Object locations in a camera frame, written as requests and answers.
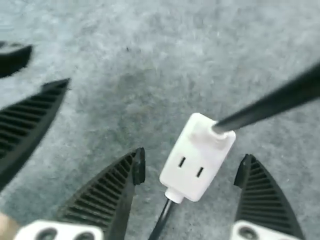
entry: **black cable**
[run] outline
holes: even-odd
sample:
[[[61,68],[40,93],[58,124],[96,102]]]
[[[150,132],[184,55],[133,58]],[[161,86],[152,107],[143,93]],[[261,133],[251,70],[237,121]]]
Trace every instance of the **black cable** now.
[[[159,216],[159,219],[156,222],[155,227],[152,230],[148,240],[157,240],[159,238],[162,230],[164,229],[164,226],[166,225],[169,215],[175,206],[176,204],[173,201],[171,201],[170,199],[166,200],[163,210]]]
[[[320,97],[320,62],[286,85],[212,126],[217,133],[237,130]]]

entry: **ribbed gripper pad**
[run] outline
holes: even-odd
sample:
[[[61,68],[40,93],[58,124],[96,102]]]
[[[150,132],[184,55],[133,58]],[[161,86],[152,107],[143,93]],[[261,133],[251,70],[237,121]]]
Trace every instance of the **ribbed gripper pad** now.
[[[69,79],[0,110],[0,189],[28,160],[54,120]]]
[[[234,184],[242,188],[236,221],[248,221],[304,239],[284,193],[253,155],[247,154],[242,160]]]
[[[123,239],[134,195],[137,151],[139,148],[108,166],[78,190],[59,209],[57,220],[100,227],[105,239]]]

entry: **gray carpet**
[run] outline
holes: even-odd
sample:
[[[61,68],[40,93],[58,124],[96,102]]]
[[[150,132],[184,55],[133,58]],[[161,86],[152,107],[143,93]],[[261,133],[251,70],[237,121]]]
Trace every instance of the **gray carpet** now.
[[[0,79],[0,107],[72,77],[60,112],[0,210],[50,219],[82,184],[129,150],[146,149],[126,240],[147,239],[165,203],[158,178],[188,117],[215,120],[320,59],[317,0],[0,0],[0,39],[35,46],[29,67]],[[203,198],[185,200],[163,240],[228,239],[252,153],[286,194],[309,240],[320,238],[320,108],[314,102],[237,131]]]

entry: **white extension cord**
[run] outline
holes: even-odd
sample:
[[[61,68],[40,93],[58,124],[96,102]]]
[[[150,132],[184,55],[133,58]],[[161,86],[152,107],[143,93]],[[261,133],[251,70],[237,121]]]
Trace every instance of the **white extension cord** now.
[[[197,202],[217,175],[236,140],[234,131],[218,134],[216,121],[193,113],[184,126],[160,174],[165,196],[180,204],[184,198]]]

